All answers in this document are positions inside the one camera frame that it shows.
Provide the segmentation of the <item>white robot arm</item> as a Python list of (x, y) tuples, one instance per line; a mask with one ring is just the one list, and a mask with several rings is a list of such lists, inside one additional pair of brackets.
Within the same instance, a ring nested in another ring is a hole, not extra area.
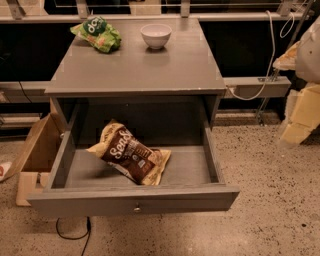
[(279, 144), (294, 147), (320, 125), (320, 17), (274, 61), (273, 67), (293, 70), (297, 78), (306, 82), (300, 91), (289, 92), (285, 120), (279, 129)]

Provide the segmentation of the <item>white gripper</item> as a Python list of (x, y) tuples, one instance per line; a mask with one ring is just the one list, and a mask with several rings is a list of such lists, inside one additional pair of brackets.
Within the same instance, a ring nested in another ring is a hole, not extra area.
[[(297, 49), (294, 43), (278, 57), (273, 67), (287, 71), (296, 69)], [(287, 97), (285, 119), (279, 128), (281, 146), (297, 146), (320, 125), (320, 85), (308, 83), (300, 91), (291, 90)]]

